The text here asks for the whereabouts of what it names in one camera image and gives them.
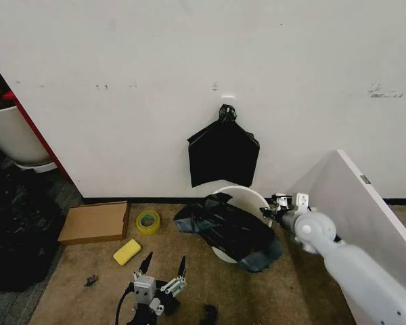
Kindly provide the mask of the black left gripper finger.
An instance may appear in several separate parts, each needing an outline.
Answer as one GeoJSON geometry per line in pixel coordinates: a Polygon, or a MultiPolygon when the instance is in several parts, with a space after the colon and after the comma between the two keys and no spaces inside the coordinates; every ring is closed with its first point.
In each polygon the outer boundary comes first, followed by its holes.
{"type": "Polygon", "coordinates": [[[182,256],[177,276],[161,287],[160,291],[162,293],[179,294],[186,287],[187,282],[185,279],[186,273],[185,262],[186,256],[184,255],[182,256]]]}
{"type": "Polygon", "coordinates": [[[153,252],[150,252],[149,255],[141,262],[139,269],[133,272],[134,281],[136,281],[141,276],[146,275],[152,260],[152,256],[153,252]]]}

